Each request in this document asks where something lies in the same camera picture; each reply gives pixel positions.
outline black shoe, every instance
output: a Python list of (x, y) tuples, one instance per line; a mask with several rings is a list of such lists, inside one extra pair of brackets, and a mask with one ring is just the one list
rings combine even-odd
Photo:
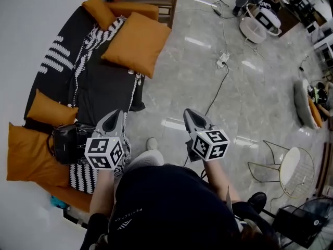
[(235, 6), (234, 9), (233, 9), (233, 15), (234, 16), (238, 16), (239, 11), (240, 11), (240, 7), (239, 6)]
[(259, 214), (264, 209), (266, 201), (267, 201), (266, 194), (263, 192), (257, 192), (250, 197), (248, 203), (250, 203), (255, 212)]

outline white shoe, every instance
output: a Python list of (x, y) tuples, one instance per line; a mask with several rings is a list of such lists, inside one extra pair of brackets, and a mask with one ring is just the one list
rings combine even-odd
[(157, 140), (153, 137), (149, 138), (146, 142), (146, 148), (147, 150), (157, 150)]

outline gray tile floor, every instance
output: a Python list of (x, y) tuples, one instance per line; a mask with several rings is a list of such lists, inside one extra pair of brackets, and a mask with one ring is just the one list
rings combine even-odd
[[(230, 5), (223, 7), (224, 16), (231, 17), (235, 0), (223, 1)], [(132, 157), (145, 150), (149, 137), (155, 137), (165, 162), (184, 164), (189, 135), (182, 123), (183, 111), (192, 108), (206, 112), (226, 74), (226, 69), (218, 70), (215, 62), (220, 51), (226, 52), (227, 43), (229, 75), (208, 113), (231, 140), (221, 164), (242, 199), (264, 191), (270, 201), (282, 195), (279, 183), (256, 182), (247, 162), (272, 163), (269, 148), (262, 142), (268, 140), (288, 148), (304, 147), (312, 155), (318, 173), (328, 130), (326, 126), (320, 130), (302, 127), (293, 102), (293, 83), (300, 77), (309, 82), (320, 79), (322, 72), (302, 25), (280, 39), (268, 36), (258, 45), (261, 56), (243, 43), (239, 19), (221, 19), (203, 10), (211, 8), (194, 0), (178, 0), (173, 30), (157, 61), (155, 75), (145, 81), (146, 109), (128, 115), (126, 132)], [(309, 58), (302, 73), (298, 67), (306, 54)], [(277, 148), (273, 151), (283, 157)], [(203, 170), (199, 161), (187, 167), (198, 174)], [(272, 212), (304, 199), (284, 195), (272, 202)]]

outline orange pillow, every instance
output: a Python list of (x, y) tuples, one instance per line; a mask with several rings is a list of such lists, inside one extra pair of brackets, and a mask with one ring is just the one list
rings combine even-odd
[(68, 186), (69, 167), (60, 164), (49, 153), (47, 137), (45, 133), (9, 124), (7, 181)]
[(27, 117), (59, 127), (60, 125), (73, 124), (78, 110), (77, 107), (70, 108), (53, 101), (37, 89)]
[(170, 32), (167, 26), (132, 12), (101, 58), (152, 78)]
[(104, 31), (107, 31), (116, 20), (116, 17), (103, 0), (88, 0), (83, 2), (82, 6), (96, 19)]
[(321, 115), (319, 114), (319, 111), (315, 106), (314, 102), (310, 98), (308, 98), (308, 101), (312, 117), (314, 118), (314, 121), (316, 122), (317, 126), (321, 128), (323, 126)]

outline orange cushion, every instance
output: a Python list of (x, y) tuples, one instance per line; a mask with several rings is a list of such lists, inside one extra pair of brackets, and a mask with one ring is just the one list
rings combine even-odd
[(316, 122), (317, 126), (321, 128), (323, 126), (321, 115), (319, 114), (319, 111), (315, 106), (314, 102), (310, 98), (308, 98), (308, 101), (312, 117), (314, 118), (314, 121)]
[(128, 18), (132, 12), (137, 12), (150, 19), (158, 21), (158, 6), (134, 2), (112, 2), (106, 3), (106, 6), (112, 11), (112, 13), (116, 17), (124, 16)]
[(102, 59), (152, 78), (156, 60), (171, 30), (133, 12), (102, 55)]
[(104, 31), (107, 31), (116, 20), (116, 17), (103, 0), (88, 0), (83, 2), (82, 6), (96, 19)]
[(47, 137), (45, 133), (9, 124), (7, 181), (68, 186), (69, 167), (60, 164), (49, 153)]
[(73, 124), (78, 110), (53, 101), (37, 89), (27, 117), (58, 127)]
[(92, 194), (85, 194), (72, 187), (58, 187), (51, 186), (46, 183), (38, 183), (43, 189), (48, 191), (51, 195), (54, 195), (66, 204), (73, 206), (84, 212), (89, 212), (90, 201), (92, 199)]

